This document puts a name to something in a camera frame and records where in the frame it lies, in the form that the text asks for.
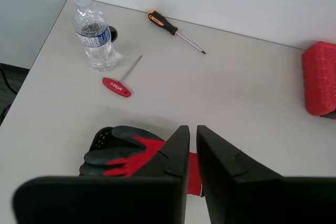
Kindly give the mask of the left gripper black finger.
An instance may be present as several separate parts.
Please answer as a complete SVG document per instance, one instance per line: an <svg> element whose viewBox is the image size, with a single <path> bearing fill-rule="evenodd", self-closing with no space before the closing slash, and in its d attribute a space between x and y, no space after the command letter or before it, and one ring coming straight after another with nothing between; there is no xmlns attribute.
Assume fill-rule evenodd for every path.
<svg viewBox="0 0 336 224"><path fill-rule="evenodd" d="M18 223L183 223L190 131L167 139L120 125L98 131L79 176L47 176L17 188Z"/></svg>
<svg viewBox="0 0 336 224"><path fill-rule="evenodd" d="M285 177L204 125L196 133L211 223L335 223L334 177Z"/></svg>

